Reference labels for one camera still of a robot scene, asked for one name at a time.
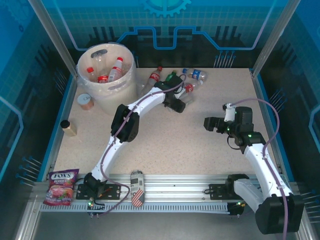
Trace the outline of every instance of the fox's candy bag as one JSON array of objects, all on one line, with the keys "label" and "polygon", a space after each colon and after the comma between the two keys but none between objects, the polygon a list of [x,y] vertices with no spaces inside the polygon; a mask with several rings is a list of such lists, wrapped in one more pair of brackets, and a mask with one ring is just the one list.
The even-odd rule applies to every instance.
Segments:
[{"label": "fox's candy bag", "polygon": [[69,206],[78,173],[79,169],[50,172],[49,189],[46,191],[43,203],[50,206]]}]

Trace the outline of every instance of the enclosure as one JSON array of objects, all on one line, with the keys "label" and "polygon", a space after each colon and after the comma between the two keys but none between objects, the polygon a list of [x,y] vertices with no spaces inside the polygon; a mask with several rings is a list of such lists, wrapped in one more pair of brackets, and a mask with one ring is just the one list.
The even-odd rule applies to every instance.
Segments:
[{"label": "enclosure", "polygon": [[[90,114],[77,108],[84,91],[77,87],[76,64],[90,47],[116,43],[133,54],[137,85],[158,66],[163,74],[201,69],[208,79],[185,115],[157,108],[141,120],[134,147],[123,151],[111,172],[115,180],[129,184],[130,172],[144,168],[146,186],[154,193],[147,198],[150,209],[211,206],[204,188],[224,182],[228,174],[248,174],[259,185],[244,157],[228,150],[225,137],[202,132],[203,119],[221,112],[222,104],[258,97],[279,114],[270,155],[292,191],[305,198],[299,232],[288,239],[318,239],[319,9],[317,0],[0,0],[0,238],[146,239],[152,233],[156,239],[280,238],[262,235],[250,213],[236,219],[159,207],[118,210],[97,222],[85,210],[44,207],[48,173],[80,168],[83,177],[108,143],[113,116],[98,105]],[[255,127],[271,138],[277,126],[271,108],[257,102],[248,106]],[[68,118],[79,127],[77,141],[60,128]],[[93,119],[101,128],[92,127]],[[144,150],[135,151],[141,146]],[[153,189],[158,182],[161,189]],[[198,188],[185,190],[190,182]],[[177,195],[171,188],[176,184],[182,187]],[[132,237],[133,231],[140,233]]]}]

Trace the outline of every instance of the red label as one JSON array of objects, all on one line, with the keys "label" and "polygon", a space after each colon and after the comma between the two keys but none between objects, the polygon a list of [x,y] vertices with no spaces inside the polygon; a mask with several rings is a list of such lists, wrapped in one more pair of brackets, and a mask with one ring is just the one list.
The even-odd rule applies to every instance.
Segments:
[{"label": "red label", "polygon": [[192,92],[194,90],[194,86],[191,83],[189,83],[186,86],[184,86],[184,89],[185,89],[186,93],[189,93],[189,92]]},{"label": "red label", "polygon": [[156,82],[159,82],[160,80],[160,76],[156,73],[152,73],[149,78],[154,79]]},{"label": "red label", "polygon": [[117,71],[121,72],[121,68],[120,67],[114,66],[112,69],[116,69]]},{"label": "red label", "polygon": [[98,77],[98,83],[99,84],[105,84],[105,83],[108,82],[108,78],[109,78],[109,76],[99,76]]}]

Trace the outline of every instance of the work surface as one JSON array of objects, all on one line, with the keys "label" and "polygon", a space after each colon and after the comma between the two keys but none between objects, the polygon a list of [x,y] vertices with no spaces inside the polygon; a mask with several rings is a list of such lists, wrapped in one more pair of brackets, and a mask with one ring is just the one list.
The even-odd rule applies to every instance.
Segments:
[{"label": "work surface", "polygon": [[[161,81],[176,69],[164,68]],[[195,101],[183,113],[169,112],[158,105],[140,119],[139,132],[119,154],[113,174],[129,174],[142,170],[145,174],[214,175],[253,174],[249,161],[239,150],[231,149],[226,134],[206,131],[206,117],[224,117],[222,105],[245,98],[257,97],[247,68],[203,68],[207,81],[194,92]],[[138,68],[138,78],[147,81],[152,68]],[[77,97],[84,90],[78,88],[69,120],[77,126],[77,136],[64,135],[54,170],[80,169],[86,174],[98,163],[110,138],[113,116],[105,114],[95,104],[84,111]],[[258,102],[248,101],[253,111],[254,130],[268,135]],[[236,147],[231,139],[231,146]],[[268,147],[274,160],[271,147]]]}]

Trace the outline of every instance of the bottle label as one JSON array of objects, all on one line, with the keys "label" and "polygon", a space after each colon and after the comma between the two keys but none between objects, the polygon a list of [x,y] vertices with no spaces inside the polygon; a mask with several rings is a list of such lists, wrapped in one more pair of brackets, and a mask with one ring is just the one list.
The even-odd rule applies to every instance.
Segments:
[{"label": "bottle label", "polygon": [[114,66],[112,69],[116,69],[118,72],[121,72],[121,68],[120,67]]},{"label": "bottle label", "polygon": [[197,69],[195,69],[194,71],[193,71],[193,73],[192,73],[192,78],[193,79],[199,79],[199,75],[200,75],[200,70],[197,70]]},{"label": "bottle label", "polygon": [[159,82],[159,80],[160,80],[160,76],[154,72],[150,75],[149,78],[154,79],[156,82]]},{"label": "bottle label", "polygon": [[109,76],[99,76],[98,77],[98,83],[99,84],[105,84],[105,83],[108,82],[108,78],[109,78]]},{"label": "bottle label", "polygon": [[194,86],[191,83],[189,83],[186,86],[184,86],[184,89],[185,89],[186,93],[189,93],[189,92],[192,92],[194,90]]}]

